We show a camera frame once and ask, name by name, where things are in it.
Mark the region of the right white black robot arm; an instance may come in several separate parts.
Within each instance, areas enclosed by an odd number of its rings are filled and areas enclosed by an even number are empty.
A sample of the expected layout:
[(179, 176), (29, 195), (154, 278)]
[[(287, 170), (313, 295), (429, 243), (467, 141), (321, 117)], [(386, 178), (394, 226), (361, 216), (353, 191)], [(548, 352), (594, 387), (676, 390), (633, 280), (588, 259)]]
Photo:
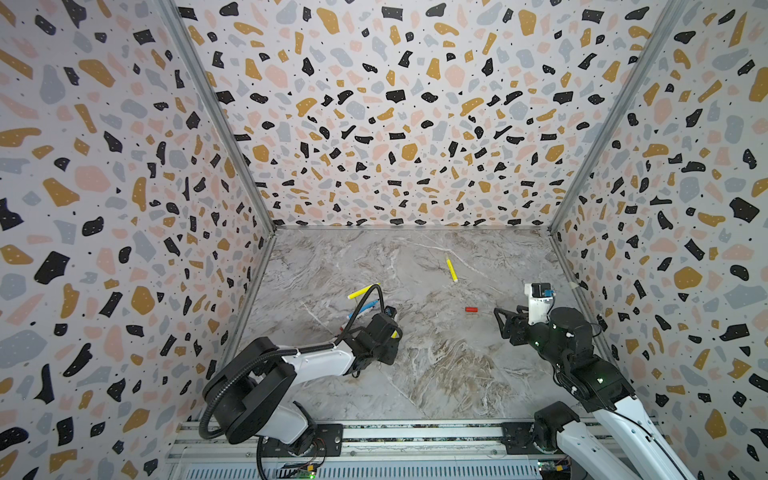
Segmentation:
[(532, 347), (550, 364), (555, 382), (608, 431), (631, 464), (607, 449), (563, 402), (534, 414), (531, 436), (539, 451), (562, 452), (592, 479), (694, 477), (653, 423), (629, 380), (595, 353), (593, 324), (579, 310), (497, 307), (494, 317), (503, 339)]

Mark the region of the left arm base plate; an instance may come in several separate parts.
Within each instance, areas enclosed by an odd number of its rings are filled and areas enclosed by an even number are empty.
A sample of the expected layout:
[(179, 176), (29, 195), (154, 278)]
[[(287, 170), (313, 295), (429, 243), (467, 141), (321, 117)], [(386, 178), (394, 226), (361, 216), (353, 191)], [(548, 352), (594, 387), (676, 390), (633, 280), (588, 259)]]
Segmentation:
[(341, 423), (320, 423), (310, 427), (298, 440), (285, 444), (274, 438), (259, 443), (266, 458), (339, 457), (344, 439), (344, 425)]

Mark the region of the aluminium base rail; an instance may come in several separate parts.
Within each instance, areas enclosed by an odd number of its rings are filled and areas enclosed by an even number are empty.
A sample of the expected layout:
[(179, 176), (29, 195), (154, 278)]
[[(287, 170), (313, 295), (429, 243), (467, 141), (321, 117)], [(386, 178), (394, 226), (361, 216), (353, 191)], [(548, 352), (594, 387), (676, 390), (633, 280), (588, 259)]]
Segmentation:
[[(608, 431), (582, 419), (627, 465)], [(266, 458), (253, 438), (232, 445), (205, 441), (197, 426), (182, 426), (168, 455), (171, 479), (592, 479), (565, 454), (508, 455), (502, 420), (341, 421), (339, 457)]]

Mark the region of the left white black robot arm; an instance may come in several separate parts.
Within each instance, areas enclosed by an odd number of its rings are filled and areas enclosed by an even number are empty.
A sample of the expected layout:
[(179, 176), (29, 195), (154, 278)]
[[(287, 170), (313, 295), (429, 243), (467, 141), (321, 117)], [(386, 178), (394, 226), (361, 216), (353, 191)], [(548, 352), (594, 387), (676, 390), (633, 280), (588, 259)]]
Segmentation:
[(396, 314), (386, 306), (367, 325), (324, 344), (288, 348), (267, 337), (252, 341), (204, 387), (200, 437), (224, 436), (231, 444), (266, 437), (292, 456), (305, 454), (319, 438), (319, 427), (299, 402), (286, 400), (287, 394), (324, 377), (358, 377), (374, 363), (392, 365), (403, 334)]

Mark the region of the blue pen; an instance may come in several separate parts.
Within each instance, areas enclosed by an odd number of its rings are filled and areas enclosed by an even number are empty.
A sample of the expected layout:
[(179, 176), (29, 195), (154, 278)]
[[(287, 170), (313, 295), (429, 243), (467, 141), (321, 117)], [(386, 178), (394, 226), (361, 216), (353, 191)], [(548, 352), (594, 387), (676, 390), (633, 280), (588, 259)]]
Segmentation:
[[(358, 312), (358, 315), (362, 315), (364, 312), (373, 309), (374, 307), (378, 306), (379, 303), (380, 303), (380, 300), (374, 300), (366, 303), (364, 306), (361, 307), (360, 311)], [(348, 319), (351, 319), (353, 317), (353, 313), (348, 315)]]

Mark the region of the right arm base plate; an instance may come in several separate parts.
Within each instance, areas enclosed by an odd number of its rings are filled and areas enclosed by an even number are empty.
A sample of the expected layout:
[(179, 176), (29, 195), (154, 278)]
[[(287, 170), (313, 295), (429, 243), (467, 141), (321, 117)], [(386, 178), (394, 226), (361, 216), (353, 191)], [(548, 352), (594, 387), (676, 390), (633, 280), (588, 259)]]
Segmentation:
[(563, 421), (533, 420), (531, 422), (503, 422), (501, 443), (508, 455), (562, 454), (557, 435), (574, 419)]

